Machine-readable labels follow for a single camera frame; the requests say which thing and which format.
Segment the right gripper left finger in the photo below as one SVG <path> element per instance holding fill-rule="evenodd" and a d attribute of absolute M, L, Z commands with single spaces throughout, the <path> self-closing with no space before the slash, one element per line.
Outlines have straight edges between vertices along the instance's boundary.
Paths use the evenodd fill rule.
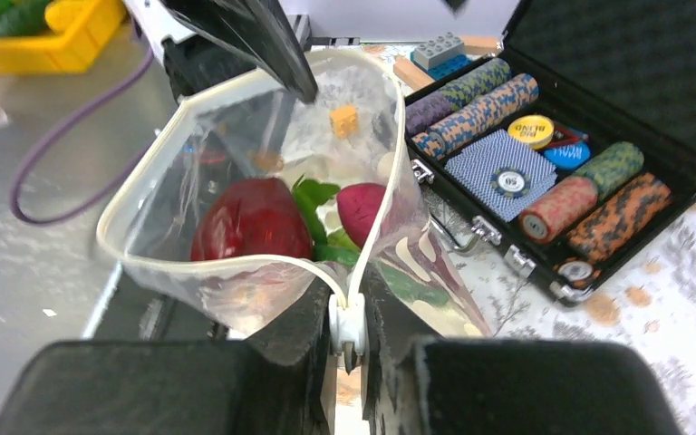
<path fill-rule="evenodd" d="M 328 286 L 245 340 L 53 343 L 24 367 L 0 434 L 326 434 Z"/>

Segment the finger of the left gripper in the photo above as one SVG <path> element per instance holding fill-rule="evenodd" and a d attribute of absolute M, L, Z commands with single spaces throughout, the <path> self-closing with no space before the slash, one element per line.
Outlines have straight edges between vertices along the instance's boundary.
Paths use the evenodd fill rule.
<path fill-rule="evenodd" d="M 190 96 L 259 67 L 302 102 L 318 87 L 304 51 L 277 1 L 164 1 L 178 23 L 194 33 L 162 43 L 174 96 Z"/>

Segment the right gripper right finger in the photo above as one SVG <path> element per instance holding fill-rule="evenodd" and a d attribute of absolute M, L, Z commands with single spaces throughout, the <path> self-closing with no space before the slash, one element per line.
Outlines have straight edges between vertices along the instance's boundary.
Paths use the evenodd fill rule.
<path fill-rule="evenodd" d="M 362 415 L 373 434 L 677 434 L 652 370 L 618 343 L 445 338 L 369 267 Z"/>

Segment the clear zip top bag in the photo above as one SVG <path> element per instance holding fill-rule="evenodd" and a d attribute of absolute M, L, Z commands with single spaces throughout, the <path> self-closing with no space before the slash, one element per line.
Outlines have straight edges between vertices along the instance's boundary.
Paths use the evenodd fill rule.
<path fill-rule="evenodd" d="M 259 70 L 182 102 L 104 209 L 100 247 L 246 336 L 312 284 L 356 322 L 369 269 L 436 332 L 486 335 L 413 175 L 390 67 L 355 50 L 307 59 L 312 103 Z"/>

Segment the purple sweet potato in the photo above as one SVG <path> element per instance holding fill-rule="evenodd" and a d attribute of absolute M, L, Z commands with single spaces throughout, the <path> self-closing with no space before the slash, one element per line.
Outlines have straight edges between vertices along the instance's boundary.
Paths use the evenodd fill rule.
<path fill-rule="evenodd" d="M 363 248 L 377 216 L 385 187 L 377 183 L 359 183 L 342 188 L 336 196 L 338 215 L 348 237 Z"/>

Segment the green chili pepper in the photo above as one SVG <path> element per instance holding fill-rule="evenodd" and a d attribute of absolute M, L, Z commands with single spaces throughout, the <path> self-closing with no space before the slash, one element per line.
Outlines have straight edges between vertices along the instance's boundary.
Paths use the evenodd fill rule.
<path fill-rule="evenodd" d="M 315 245 L 313 253 L 315 261 L 333 261 L 348 267 L 354 267 L 359 259 L 357 252 L 340 246 Z M 450 301 L 450 296 L 445 290 L 423 285 L 399 269 L 383 262 L 377 264 L 377 267 L 388 287 L 402 301 L 408 303 L 421 301 L 438 308 L 447 305 Z"/>

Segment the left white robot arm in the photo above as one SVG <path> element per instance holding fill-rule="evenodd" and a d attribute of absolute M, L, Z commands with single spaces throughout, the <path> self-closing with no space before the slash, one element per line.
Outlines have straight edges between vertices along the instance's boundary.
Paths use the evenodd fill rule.
<path fill-rule="evenodd" d="M 126 7 L 169 77 L 190 96 L 262 69 L 302 102 L 318 87 L 277 1 L 128 1 Z"/>

